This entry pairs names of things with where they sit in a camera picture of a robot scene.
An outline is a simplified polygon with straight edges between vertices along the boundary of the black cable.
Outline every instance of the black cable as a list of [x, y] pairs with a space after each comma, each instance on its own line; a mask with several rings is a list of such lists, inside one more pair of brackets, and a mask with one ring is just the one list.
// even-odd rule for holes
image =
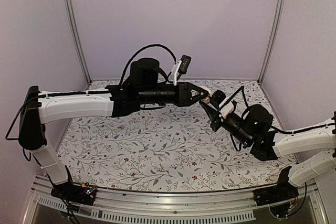
[[294, 214], [296, 214], [298, 211], [300, 211], [300, 209], [303, 207], [303, 204], [305, 203], [305, 201], [306, 201], [306, 197], [307, 197], [307, 183], [305, 183], [305, 185], [304, 185], [305, 187], [305, 191], [304, 191], [304, 197], [303, 197], [303, 201], [302, 201], [302, 203], [301, 203], [301, 205], [300, 205], [300, 207], [298, 208], [298, 210], [296, 210], [295, 212], [293, 212], [293, 213], [290, 213], [289, 215], [288, 215], [288, 217], [289, 216], [293, 216]]
[[22, 148], [22, 152], [23, 152], [23, 155], [25, 156], [25, 158], [26, 158], [26, 160], [28, 161], [28, 162], [30, 162], [32, 159], [32, 153], [31, 152], [29, 152], [29, 158], [27, 157], [27, 155], [26, 155], [26, 152], [25, 152], [25, 149], [24, 148]]
[[124, 81], [124, 77], [125, 77], [126, 71], [127, 71], [127, 69], [128, 69], [128, 66], [131, 64], [132, 60], [133, 60], [139, 53], [141, 53], [143, 50], [146, 50], [147, 48], [151, 48], [151, 47], [161, 47], [161, 48], [165, 49], [165, 50], [168, 51], [168, 52], [170, 53], [170, 55], [173, 57], [173, 59], [174, 59], [174, 63], [176, 63], [176, 57], [175, 57], [174, 53], [173, 53], [168, 47], [166, 47], [166, 46], [164, 46], [164, 45], [162, 45], [162, 44], [150, 44], [150, 45], [147, 45], [147, 46], [145, 46], [145, 47], [139, 49], [139, 50], [138, 50], [138, 51], [131, 57], [131, 59], [129, 59], [129, 61], [127, 62], [126, 66], [125, 66], [125, 68], [124, 68], [124, 70], [123, 70], [123, 72], [122, 72], [122, 75], [121, 75], [121, 78], [120, 78], [120, 82], [119, 82], [119, 84], [118, 84], [119, 86], [122, 85], [122, 82]]
[[274, 126], [271, 126], [271, 128], [281, 134], [286, 134], [286, 135], [294, 135], [297, 133], [302, 133], [302, 132], [306, 132], [306, 131], [310, 131], [310, 130], [314, 130], [314, 129], [319, 129], [319, 128], [323, 128], [323, 127], [328, 127], [331, 125], [335, 125], [335, 123], [328, 123], [328, 124], [323, 124], [323, 125], [316, 125], [316, 126], [311, 126], [311, 127], [307, 127], [304, 129], [300, 129], [300, 130], [296, 130], [296, 131], [283, 131], [279, 128], [276, 128]]
[[245, 91], [244, 91], [244, 86], [241, 86], [239, 89], [237, 89], [227, 100], [226, 102], [219, 108], [219, 110], [221, 110], [225, 105], [229, 104], [229, 102], [239, 93], [239, 92], [242, 92], [241, 94], [243, 95], [243, 99], [244, 99], [244, 103], [245, 103], [245, 106], [248, 108], [249, 105], [247, 103], [247, 100], [246, 100], [246, 96], [245, 96]]
[[65, 201], [65, 200], [60, 196], [60, 194], [58, 193], [58, 191], [57, 191], [56, 188], [54, 187], [54, 183], [51, 181], [51, 178], [49, 177], [48, 174], [47, 174], [47, 177], [48, 177], [48, 179], [49, 179], [49, 181], [50, 181], [50, 183], [51, 183], [51, 186], [53, 187], [54, 191], [57, 193], [58, 198], [60, 198], [60, 199], [63, 201], [64, 205], [66, 205], [66, 207], [67, 207], [67, 211], [68, 211], [68, 215], [70, 215], [69, 212], [71, 213], [72, 216], [69, 216], [69, 217], [70, 217], [69, 220], [71, 221], [71, 223], [74, 223], [74, 222], [71, 220], [71, 218], [74, 218], [75, 221], [77, 222], [77, 223], [74, 223], [74, 224], [80, 224], [79, 221], [78, 221], [78, 219], [76, 218], [75, 214], [73, 213], [73, 210], [70, 208], [70, 206], [72, 206], [72, 205], [71, 205], [68, 201]]
[[145, 106], [144, 106], [144, 107], [140, 108], [140, 110], [159, 110], [159, 109], [163, 109], [164, 107], [166, 107], [166, 105], [159, 106], [159, 107], [153, 107], [153, 108], [145, 108]]
[[235, 140], [233, 139], [233, 136], [232, 134], [230, 134], [230, 137], [231, 137], [231, 141], [232, 141], [232, 144], [233, 144], [233, 147], [235, 148], [236, 152], [240, 152], [242, 149], [241, 149], [241, 143], [239, 143], [239, 149], [237, 148], [237, 145], [235, 143]]
[[246, 115], [246, 113], [249, 112], [250, 109], [251, 109], [251, 107], [248, 107], [248, 108], [246, 108], [246, 110], [243, 111], [242, 116], [241, 116], [241, 119], [244, 120], [244, 115]]
[[13, 119], [13, 121], [12, 121], [12, 123], [11, 123], [11, 125], [10, 125], [8, 131], [7, 131], [7, 133], [6, 133], [6, 136], [5, 136], [5, 139], [6, 139], [6, 140], [8, 140], [8, 141], [11, 141], [11, 140], [19, 140], [19, 138], [8, 137], [9, 134], [11, 133], [12, 129], [13, 129], [13, 126], [14, 126], [14, 124], [15, 124], [15, 122], [16, 122], [18, 116], [20, 115], [21, 111], [26, 107], [26, 105], [27, 105], [28, 103], [30, 103], [31, 101], [34, 101], [34, 100], [36, 100], [36, 99], [38, 99], [38, 98], [44, 98], [44, 97], [46, 97], [46, 96], [45, 96], [45, 95], [38, 95], [38, 96], [36, 96], [36, 97], [30, 98], [30, 99], [28, 99], [28, 100], [27, 100], [27, 101], [20, 107], [20, 109], [17, 111], [17, 113], [16, 113], [16, 115], [15, 115], [15, 117], [14, 117], [14, 119]]

